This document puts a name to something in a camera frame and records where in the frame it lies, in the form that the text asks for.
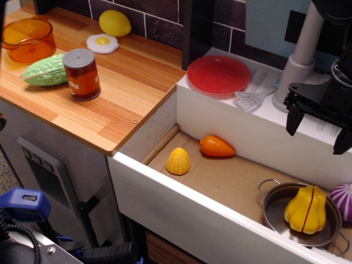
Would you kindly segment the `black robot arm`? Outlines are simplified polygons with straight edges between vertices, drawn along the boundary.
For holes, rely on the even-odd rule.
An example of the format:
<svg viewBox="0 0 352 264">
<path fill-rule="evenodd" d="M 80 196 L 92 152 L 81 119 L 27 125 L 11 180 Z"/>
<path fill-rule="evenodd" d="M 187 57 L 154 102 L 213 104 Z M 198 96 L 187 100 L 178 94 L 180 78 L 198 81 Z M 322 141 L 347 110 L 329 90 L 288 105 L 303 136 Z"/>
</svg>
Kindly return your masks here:
<svg viewBox="0 0 352 264">
<path fill-rule="evenodd" d="M 286 130 L 294 135 L 308 114 L 341 128 L 335 155 L 351 149 L 351 1 L 312 1 L 303 23 L 289 18 L 286 41 L 297 37 L 273 103 L 288 111 Z M 337 56 L 331 77 L 308 84 L 316 51 Z"/>
</svg>

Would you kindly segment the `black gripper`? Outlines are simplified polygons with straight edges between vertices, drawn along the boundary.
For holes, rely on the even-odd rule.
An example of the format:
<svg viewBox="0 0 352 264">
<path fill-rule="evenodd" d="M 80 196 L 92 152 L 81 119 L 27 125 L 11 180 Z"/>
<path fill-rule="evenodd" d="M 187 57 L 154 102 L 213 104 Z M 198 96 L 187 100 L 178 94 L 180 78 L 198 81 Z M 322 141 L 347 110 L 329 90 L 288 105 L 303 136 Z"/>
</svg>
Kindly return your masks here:
<svg viewBox="0 0 352 264">
<path fill-rule="evenodd" d="M 319 85 L 291 83 L 284 104 L 289 111 L 286 130 L 291 136 L 308 114 L 342 128 L 333 147 L 334 155 L 342 155 L 351 149 L 350 85 L 336 80 Z"/>
</svg>

